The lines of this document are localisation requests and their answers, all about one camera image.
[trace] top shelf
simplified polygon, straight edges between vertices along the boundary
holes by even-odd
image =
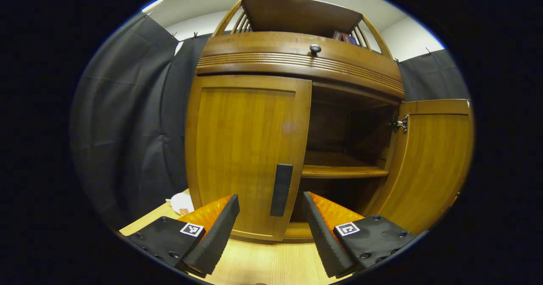
[[[243,0],[252,30],[295,32],[332,38],[335,31],[350,34],[361,13],[317,0]]]
[[[368,178],[385,177],[388,172],[377,166],[359,161],[343,152],[308,150],[305,154],[304,178]]]

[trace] black door handle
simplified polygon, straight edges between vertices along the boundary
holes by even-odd
[[[277,164],[275,185],[271,198],[270,215],[282,217],[287,206],[288,191],[291,189],[292,165]]]

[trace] decorative grooves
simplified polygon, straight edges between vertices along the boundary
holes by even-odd
[[[303,65],[305,67],[357,76],[359,78],[364,78],[377,84],[381,84],[382,86],[386,86],[390,89],[404,92],[403,83],[401,81],[394,80],[378,72],[340,61],[307,55],[295,55],[287,53],[229,53],[201,57],[200,61],[198,61],[197,68],[199,69],[210,67],[212,65],[233,63]]]

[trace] round knob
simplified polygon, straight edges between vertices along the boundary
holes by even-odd
[[[312,44],[312,45],[310,45],[310,46],[309,46],[309,49],[311,50],[311,53],[314,53],[314,54],[316,54],[316,53],[322,51],[322,49],[319,47],[318,44]]]

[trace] metal hinge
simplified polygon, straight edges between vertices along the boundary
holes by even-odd
[[[396,119],[392,123],[388,124],[388,127],[393,128],[394,132],[398,132],[398,129],[401,127],[403,128],[404,134],[406,134],[407,120],[409,119],[409,115],[405,115],[405,117],[403,117],[403,120],[399,120],[399,119],[400,119],[399,117],[396,117]]]

